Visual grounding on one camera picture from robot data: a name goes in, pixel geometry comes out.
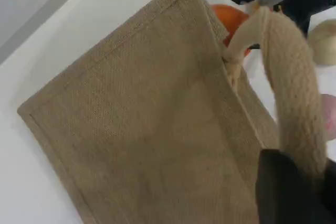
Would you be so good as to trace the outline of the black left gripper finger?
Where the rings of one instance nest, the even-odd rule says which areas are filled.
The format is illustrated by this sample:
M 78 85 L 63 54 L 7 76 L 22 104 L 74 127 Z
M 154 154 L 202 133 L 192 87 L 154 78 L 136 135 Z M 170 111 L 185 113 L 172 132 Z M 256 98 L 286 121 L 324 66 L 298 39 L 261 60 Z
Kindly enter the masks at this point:
M 335 219 L 335 201 L 336 201 L 336 166 L 331 159 L 325 170 L 324 180 L 324 206 Z
M 256 203 L 260 223 L 326 223 L 326 210 L 307 180 L 277 150 L 260 152 Z

